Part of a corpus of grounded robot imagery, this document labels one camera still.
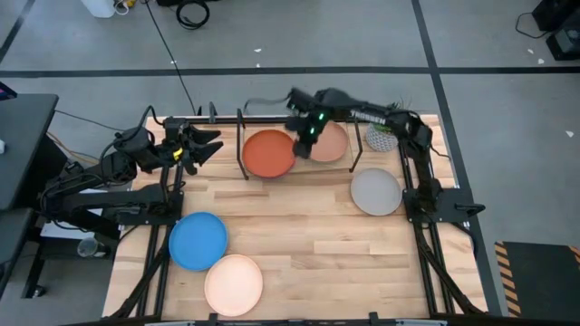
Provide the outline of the black equipment box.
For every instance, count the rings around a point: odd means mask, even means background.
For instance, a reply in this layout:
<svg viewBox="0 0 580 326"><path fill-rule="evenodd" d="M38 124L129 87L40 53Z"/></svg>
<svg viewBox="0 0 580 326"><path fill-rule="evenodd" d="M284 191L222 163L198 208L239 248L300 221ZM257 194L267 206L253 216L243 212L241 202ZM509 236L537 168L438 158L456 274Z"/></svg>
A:
<svg viewBox="0 0 580 326"><path fill-rule="evenodd" d="M580 23L563 25L546 39L556 61L580 60Z"/></svg>
<svg viewBox="0 0 580 326"><path fill-rule="evenodd" d="M532 11L532 17L540 31L552 32L579 7L580 0L541 0Z"/></svg>

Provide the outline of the peach plate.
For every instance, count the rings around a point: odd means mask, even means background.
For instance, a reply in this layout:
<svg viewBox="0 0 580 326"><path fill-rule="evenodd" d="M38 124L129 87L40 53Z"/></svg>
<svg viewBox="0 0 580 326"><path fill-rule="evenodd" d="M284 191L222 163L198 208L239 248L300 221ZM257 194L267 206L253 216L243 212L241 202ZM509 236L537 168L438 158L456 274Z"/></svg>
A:
<svg viewBox="0 0 580 326"><path fill-rule="evenodd" d="M318 162L336 161L344 155L348 145L348 134L343 126L329 121L318 141L313 144L310 159Z"/></svg>

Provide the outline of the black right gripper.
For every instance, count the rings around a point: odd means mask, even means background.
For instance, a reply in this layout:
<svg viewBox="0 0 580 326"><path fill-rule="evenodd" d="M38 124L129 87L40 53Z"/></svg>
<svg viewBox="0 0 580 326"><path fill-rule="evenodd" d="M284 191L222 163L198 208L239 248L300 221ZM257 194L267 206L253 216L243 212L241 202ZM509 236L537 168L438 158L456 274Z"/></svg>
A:
<svg viewBox="0 0 580 326"><path fill-rule="evenodd" d="M319 135L329 121L329 110L315 107L311 110L301 110L297 106L290 106L291 115L288 117L285 128L295 132L298 141L294 143L294 154L299 158L311 159Z"/></svg>

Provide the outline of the blue plate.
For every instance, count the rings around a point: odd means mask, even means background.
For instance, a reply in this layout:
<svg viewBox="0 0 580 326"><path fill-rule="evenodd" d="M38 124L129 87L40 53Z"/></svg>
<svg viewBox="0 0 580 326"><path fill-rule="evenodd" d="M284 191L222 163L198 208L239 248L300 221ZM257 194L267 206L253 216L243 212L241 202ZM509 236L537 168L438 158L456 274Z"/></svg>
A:
<svg viewBox="0 0 580 326"><path fill-rule="evenodd" d="M186 270L205 271L226 252L227 228L209 212L183 217L169 235L169 254L173 262Z"/></svg>

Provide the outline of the black table rig frame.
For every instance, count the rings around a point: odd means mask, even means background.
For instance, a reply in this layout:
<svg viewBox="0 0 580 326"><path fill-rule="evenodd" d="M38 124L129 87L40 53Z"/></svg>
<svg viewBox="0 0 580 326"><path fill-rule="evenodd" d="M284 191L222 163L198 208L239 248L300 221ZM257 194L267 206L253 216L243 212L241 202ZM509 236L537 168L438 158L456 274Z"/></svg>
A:
<svg viewBox="0 0 580 326"><path fill-rule="evenodd" d="M224 148L195 177L184 177L183 210L209 211L227 226L228 251L254 259L265 273L265 292L248 314L254 321L344 320L381 316L459 313L484 309L473 245L463 222L478 212L452 176L440 122L427 115L437 153L430 172L443 190L440 206L425 215L401 204L391 216L365 214L352 201L350 184L366 168L391 172L404 197L419 184L403 147L363 153L346 170L291 173L244 180L236 161L234 116L214 118Z"/></svg>

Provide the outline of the black hazard striped mat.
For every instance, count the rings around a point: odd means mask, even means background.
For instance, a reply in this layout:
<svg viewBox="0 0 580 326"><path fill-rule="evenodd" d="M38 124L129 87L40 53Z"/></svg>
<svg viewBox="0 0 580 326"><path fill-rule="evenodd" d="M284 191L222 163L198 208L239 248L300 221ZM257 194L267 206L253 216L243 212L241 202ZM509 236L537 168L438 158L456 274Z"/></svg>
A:
<svg viewBox="0 0 580 326"><path fill-rule="evenodd" d="M580 249L496 242L510 317L580 323Z"/></svg>

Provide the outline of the clear round cup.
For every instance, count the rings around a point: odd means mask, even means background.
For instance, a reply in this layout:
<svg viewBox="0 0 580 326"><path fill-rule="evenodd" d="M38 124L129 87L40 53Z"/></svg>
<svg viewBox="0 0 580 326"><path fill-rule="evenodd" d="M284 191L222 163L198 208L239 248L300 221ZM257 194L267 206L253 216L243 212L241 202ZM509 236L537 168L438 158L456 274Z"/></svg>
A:
<svg viewBox="0 0 580 326"><path fill-rule="evenodd" d="M92 237L84 238L77 246L77 254L82 258L94 257L99 253L99 245L100 243Z"/></svg>

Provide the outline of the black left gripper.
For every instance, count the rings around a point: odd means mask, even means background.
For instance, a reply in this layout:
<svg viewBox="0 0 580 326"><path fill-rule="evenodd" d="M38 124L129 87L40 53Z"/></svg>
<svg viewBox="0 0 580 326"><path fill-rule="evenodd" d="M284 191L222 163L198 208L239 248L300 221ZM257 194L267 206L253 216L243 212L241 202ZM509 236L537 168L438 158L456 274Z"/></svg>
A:
<svg viewBox="0 0 580 326"><path fill-rule="evenodd" d="M180 163L189 175L195 176L198 169L194 162L202 166L224 145L222 141L209 143L221 135L219 130L193 130L185 118L167 117L161 124L165 138L156 146L161 167L172 168Z"/></svg>

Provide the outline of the potted plant patterned white pot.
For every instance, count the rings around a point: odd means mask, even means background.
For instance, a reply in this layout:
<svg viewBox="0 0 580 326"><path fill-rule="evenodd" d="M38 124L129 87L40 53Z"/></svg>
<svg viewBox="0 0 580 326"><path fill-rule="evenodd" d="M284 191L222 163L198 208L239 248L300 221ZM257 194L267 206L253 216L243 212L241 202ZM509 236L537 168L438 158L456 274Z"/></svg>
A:
<svg viewBox="0 0 580 326"><path fill-rule="evenodd" d="M377 152L389 152L398 147L398 140L390 127L371 122L367 127L365 139L367 144Z"/></svg>

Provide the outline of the white floor container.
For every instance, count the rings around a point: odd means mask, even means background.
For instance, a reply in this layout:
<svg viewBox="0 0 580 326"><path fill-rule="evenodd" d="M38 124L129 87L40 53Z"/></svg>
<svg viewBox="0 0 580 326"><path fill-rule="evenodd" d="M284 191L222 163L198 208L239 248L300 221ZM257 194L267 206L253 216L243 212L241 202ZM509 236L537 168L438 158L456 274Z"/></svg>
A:
<svg viewBox="0 0 580 326"><path fill-rule="evenodd" d="M95 18L111 18L116 14L114 0L81 0Z"/></svg>

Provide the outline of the black desk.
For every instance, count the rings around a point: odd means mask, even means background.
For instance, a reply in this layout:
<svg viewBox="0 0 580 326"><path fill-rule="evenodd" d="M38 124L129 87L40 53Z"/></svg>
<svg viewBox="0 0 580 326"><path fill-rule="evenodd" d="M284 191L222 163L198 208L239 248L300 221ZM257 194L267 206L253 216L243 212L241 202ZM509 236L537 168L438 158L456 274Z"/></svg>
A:
<svg viewBox="0 0 580 326"><path fill-rule="evenodd" d="M55 94L20 94L0 101L0 211L32 205L52 176L44 169L46 131L59 97Z"/></svg>

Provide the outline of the pale pink plate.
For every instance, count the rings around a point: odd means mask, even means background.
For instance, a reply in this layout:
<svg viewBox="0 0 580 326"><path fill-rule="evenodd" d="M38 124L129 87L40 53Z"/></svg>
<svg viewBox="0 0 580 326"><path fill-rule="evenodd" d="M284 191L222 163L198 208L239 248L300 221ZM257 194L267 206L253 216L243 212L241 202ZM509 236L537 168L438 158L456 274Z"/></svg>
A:
<svg viewBox="0 0 580 326"><path fill-rule="evenodd" d="M256 306L263 287L263 276L257 264L248 256L230 254L209 269L204 294L216 313L237 317Z"/></svg>

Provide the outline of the terracotta plate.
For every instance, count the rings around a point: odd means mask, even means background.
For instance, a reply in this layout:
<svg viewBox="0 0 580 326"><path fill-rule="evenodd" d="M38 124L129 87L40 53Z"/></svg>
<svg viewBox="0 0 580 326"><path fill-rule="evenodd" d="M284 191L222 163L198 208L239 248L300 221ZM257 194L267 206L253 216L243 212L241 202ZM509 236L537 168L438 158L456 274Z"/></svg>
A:
<svg viewBox="0 0 580 326"><path fill-rule="evenodd" d="M283 131L260 130L245 141L243 164L255 176L281 177L295 164L293 145L294 141Z"/></svg>

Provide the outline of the grey plate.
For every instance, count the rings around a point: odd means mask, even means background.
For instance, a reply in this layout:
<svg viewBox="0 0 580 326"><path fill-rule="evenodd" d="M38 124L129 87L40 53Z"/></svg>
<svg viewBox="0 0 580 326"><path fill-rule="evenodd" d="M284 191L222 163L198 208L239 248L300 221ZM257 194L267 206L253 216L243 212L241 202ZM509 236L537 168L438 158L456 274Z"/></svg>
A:
<svg viewBox="0 0 580 326"><path fill-rule="evenodd" d="M353 202L370 216L387 216L395 212L402 201L398 180L381 168L367 168L354 176L350 193Z"/></svg>

